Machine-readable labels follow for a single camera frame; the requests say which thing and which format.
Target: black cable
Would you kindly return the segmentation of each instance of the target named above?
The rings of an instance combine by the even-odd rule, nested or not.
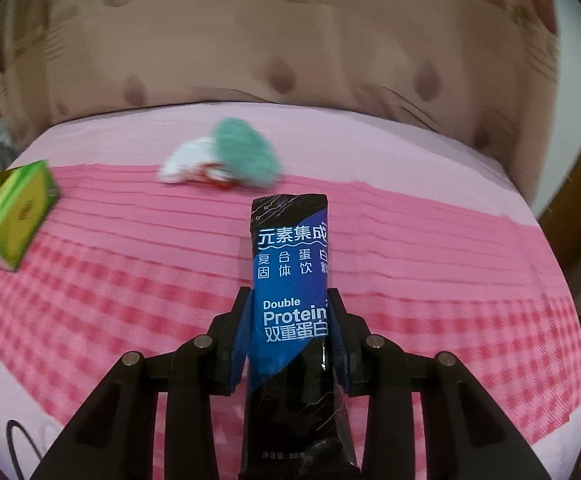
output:
[[[37,449],[35,443],[32,441],[32,438],[30,437],[28,431],[26,431],[26,428],[24,428],[16,420],[11,419],[6,423],[6,443],[8,444],[8,453],[10,453],[11,456],[11,462],[13,463],[14,472],[17,475],[18,480],[26,480],[24,478],[24,474],[22,473],[22,468],[19,466],[19,460],[17,460],[17,453],[14,450],[13,428],[19,428],[19,430],[24,434],[24,437],[26,437],[26,440],[28,440],[30,446],[32,447],[32,450],[35,452],[35,455],[37,455],[37,458],[40,459],[40,462],[42,461],[42,454],[40,453],[40,450]]]

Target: tissue box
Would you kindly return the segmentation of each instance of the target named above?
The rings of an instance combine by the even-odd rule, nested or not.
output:
[[[0,173],[0,267],[16,270],[48,210],[57,184],[42,160]]]

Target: pink bedsheet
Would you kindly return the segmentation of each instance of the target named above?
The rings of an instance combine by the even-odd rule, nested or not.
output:
[[[328,195],[331,286],[350,312],[406,351],[457,354],[531,444],[565,427],[581,406],[579,322],[500,168],[411,126],[261,105],[77,121],[22,156],[49,159],[62,198],[19,272],[0,270],[0,360],[46,413],[65,424],[120,354],[176,349],[251,283],[250,203],[261,193],[155,180],[178,143],[227,115],[278,149],[286,176],[270,193]],[[243,405],[243,388],[213,399],[222,478],[238,470]],[[365,408],[349,401],[360,459]],[[580,437],[565,441],[578,452]]]

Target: beige headboard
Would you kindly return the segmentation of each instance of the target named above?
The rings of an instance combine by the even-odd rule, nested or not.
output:
[[[135,107],[345,108],[475,147],[531,200],[557,57],[552,0],[3,0],[0,113],[24,147]]]

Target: blue gripper pad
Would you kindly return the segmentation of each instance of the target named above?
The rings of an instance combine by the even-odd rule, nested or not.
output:
[[[233,340],[233,349],[230,355],[230,376],[228,384],[234,392],[237,384],[242,380],[246,356],[250,347],[251,330],[253,328],[253,291],[248,293]]]
[[[337,299],[333,300],[333,289],[328,289],[328,307],[331,316],[329,318],[328,330],[331,337],[331,351],[333,352],[334,371],[337,375],[337,382],[341,385],[344,393],[348,393],[350,388],[350,364],[346,344],[341,333],[341,325],[337,315],[341,315],[341,309],[337,308]]]

